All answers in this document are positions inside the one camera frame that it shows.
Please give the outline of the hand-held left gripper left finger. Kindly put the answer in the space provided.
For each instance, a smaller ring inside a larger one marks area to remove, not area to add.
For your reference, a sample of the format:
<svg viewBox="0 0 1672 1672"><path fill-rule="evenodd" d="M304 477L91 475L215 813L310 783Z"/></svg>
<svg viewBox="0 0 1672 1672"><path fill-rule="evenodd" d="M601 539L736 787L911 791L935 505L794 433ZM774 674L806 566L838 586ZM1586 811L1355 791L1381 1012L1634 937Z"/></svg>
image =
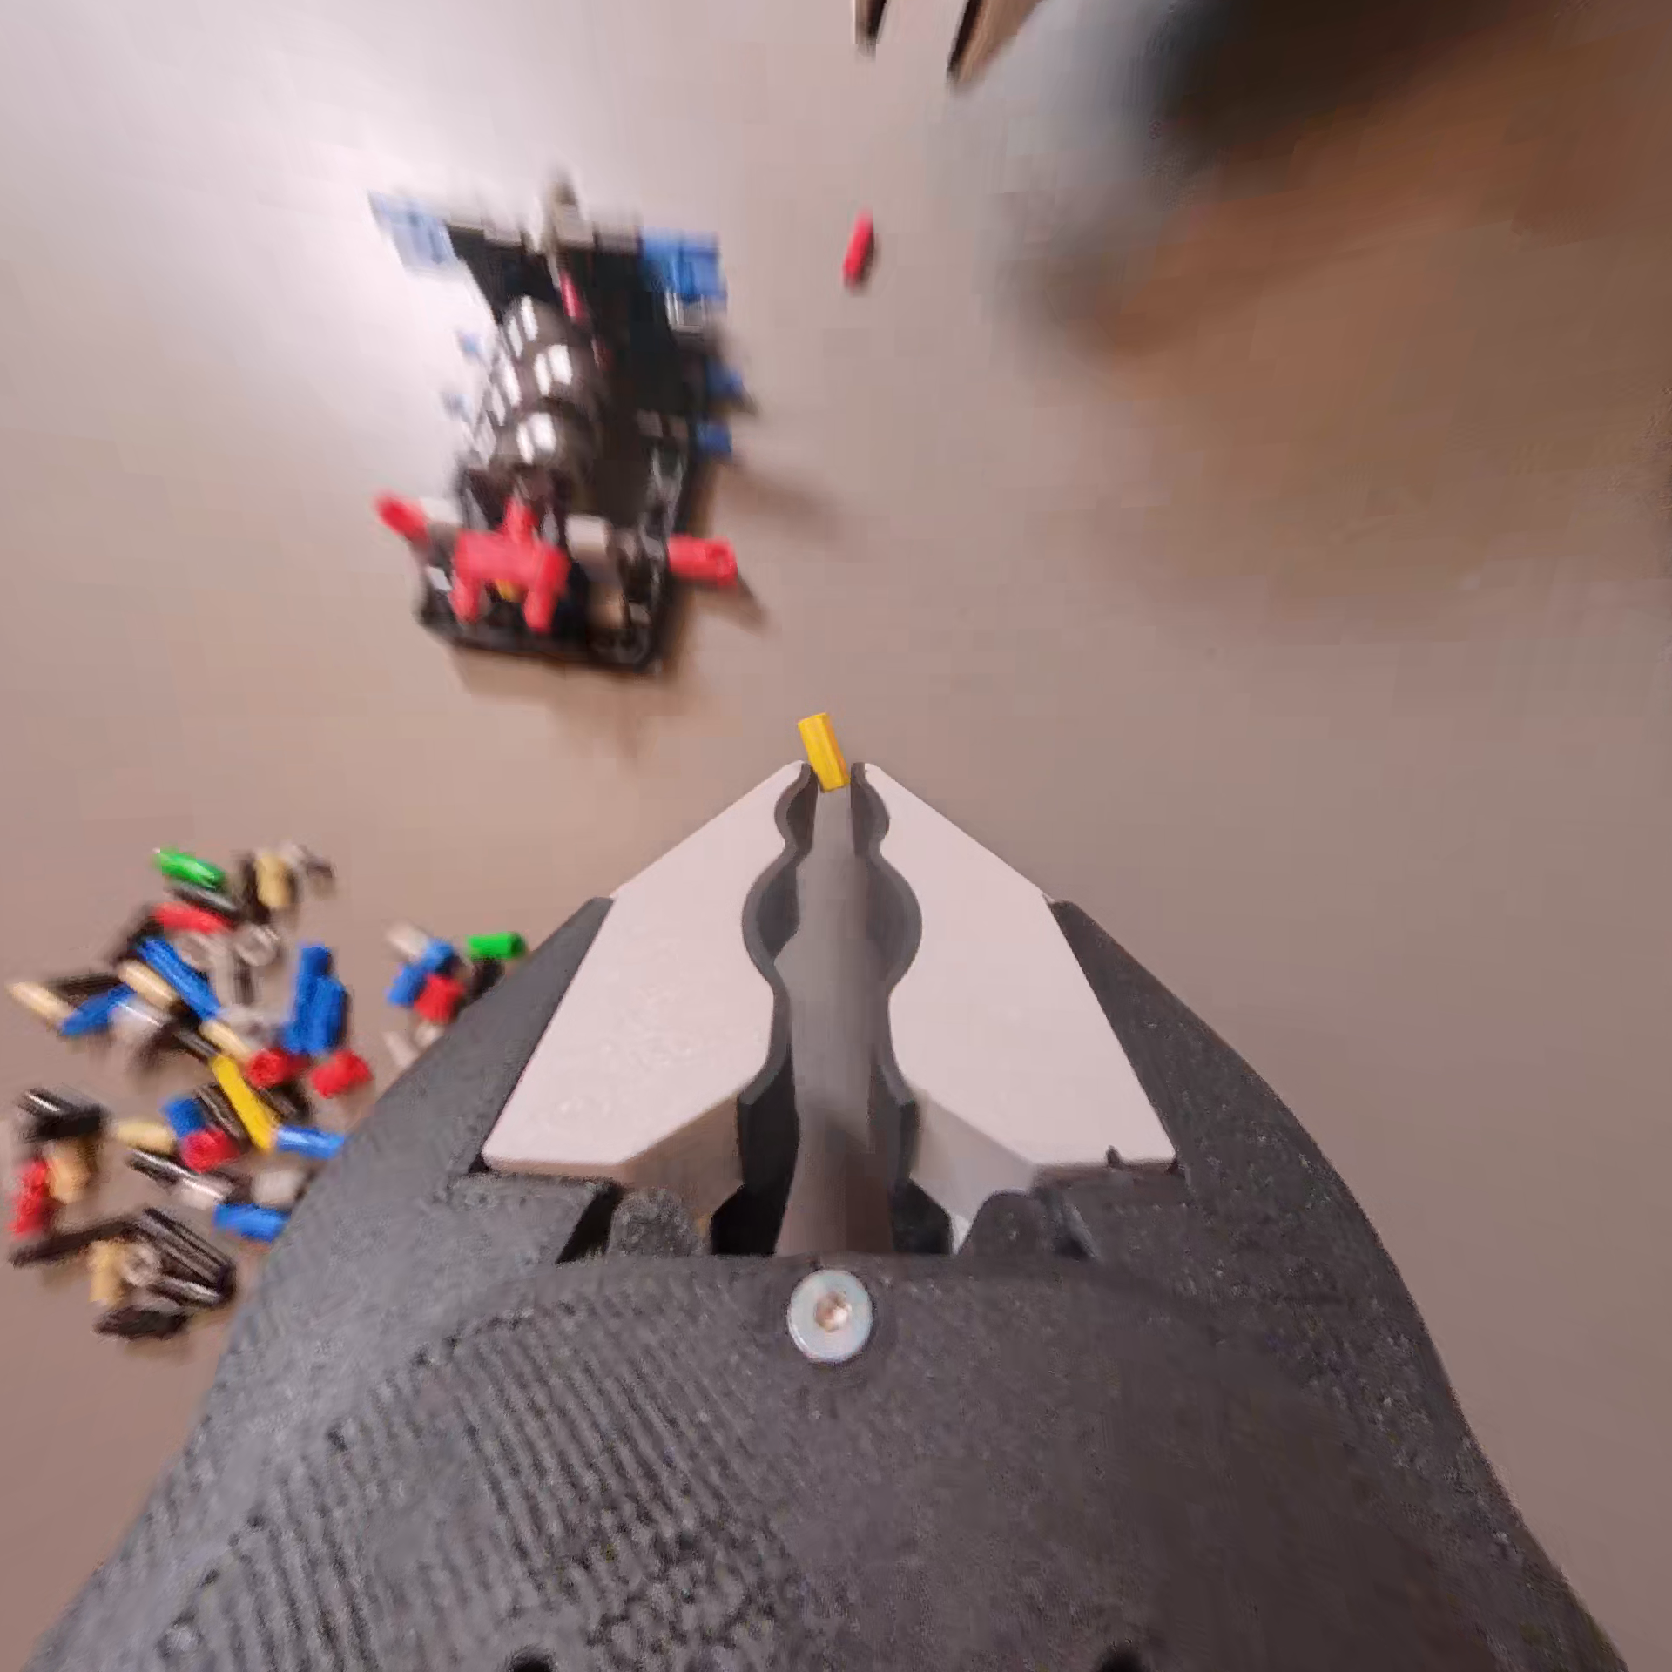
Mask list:
<svg viewBox="0 0 1672 1672"><path fill-rule="evenodd" d="M778 768L621 883L482 1160L661 1190L714 1251L778 1247L802 1122L780 957L818 781Z"/></svg>

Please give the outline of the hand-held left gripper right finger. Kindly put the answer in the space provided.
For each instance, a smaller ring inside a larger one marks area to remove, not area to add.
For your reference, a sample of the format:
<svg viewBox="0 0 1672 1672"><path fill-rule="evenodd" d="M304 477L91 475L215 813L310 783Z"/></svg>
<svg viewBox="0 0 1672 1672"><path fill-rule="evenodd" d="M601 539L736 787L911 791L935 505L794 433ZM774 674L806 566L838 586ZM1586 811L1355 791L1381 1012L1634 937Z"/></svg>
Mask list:
<svg viewBox="0 0 1672 1672"><path fill-rule="evenodd" d="M1053 897L876 764L852 770L850 827L892 1249L955 1251L995 1195L1170 1170L1176 1146Z"/></svg>

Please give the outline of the black lego chassis assembly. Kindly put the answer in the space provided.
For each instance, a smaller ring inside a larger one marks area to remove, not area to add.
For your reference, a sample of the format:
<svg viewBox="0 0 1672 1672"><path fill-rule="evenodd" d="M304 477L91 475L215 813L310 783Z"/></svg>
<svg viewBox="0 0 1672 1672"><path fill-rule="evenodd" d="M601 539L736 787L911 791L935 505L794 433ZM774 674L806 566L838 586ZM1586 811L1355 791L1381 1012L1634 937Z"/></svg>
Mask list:
<svg viewBox="0 0 1672 1672"><path fill-rule="evenodd" d="M597 218L563 178L533 226L392 194L370 210L410 270L468 278L487 312L462 342L476 385L452 403L448 489L374 503L416 622L456 652L651 674L683 594L740 584L702 527L746 405L718 236Z"/></svg>

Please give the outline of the pile of loose lego pieces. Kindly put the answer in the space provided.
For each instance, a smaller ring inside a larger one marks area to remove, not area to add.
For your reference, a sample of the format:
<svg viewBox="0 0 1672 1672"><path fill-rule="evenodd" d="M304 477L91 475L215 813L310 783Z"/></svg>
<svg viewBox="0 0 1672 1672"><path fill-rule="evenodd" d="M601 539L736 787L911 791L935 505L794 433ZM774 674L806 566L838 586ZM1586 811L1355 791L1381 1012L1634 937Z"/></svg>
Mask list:
<svg viewBox="0 0 1672 1672"><path fill-rule="evenodd" d="M233 1307L243 1251L278 1239L378 1088L340 959L302 925L338 881L322 851L157 847L153 867L101 961L8 990L161 1086L149 1114L73 1086L4 1098L6 1261L81 1269L95 1335L131 1347Z"/></svg>

